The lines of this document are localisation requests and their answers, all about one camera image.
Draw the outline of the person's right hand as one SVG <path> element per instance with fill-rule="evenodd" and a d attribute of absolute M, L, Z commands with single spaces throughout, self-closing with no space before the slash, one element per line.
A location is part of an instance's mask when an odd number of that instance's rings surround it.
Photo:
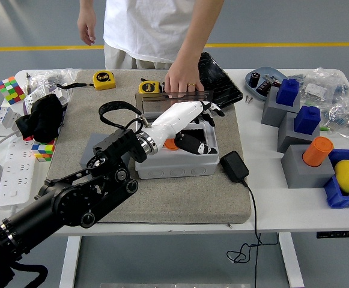
<path fill-rule="evenodd" d="M 96 42 L 97 19 L 94 13 L 80 13 L 77 20 L 77 28 L 80 39 L 88 46 L 92 46 Z"/>

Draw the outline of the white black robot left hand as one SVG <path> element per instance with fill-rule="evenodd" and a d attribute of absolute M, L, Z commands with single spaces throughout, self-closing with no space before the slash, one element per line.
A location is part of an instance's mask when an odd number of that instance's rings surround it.
<path fill-rule="evenodd" d="M 217 149 L 203 144 L 197 138 L 182 132 L 199 115 L 214 127 L 214 120 L 210 116 L 211 110 L 219 116 L 224 115 L 216 104 L 209 101 L 175 103 L 161 114 L 149 128 L 143 128 L 138 133 L 138 140 L 147 155 L 158 153 L 168 139 L 174 139 L 176 147 L 192 154 L 217 154 Z"/>

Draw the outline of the person's left hand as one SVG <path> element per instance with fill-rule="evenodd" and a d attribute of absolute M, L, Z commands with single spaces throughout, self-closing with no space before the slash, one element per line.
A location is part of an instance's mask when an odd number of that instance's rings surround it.
<path fill-rule="evenodd" d="M 177 59 L 165 76 L 165 92 L 204 91 L 199 78 L 198 63 Z"/>

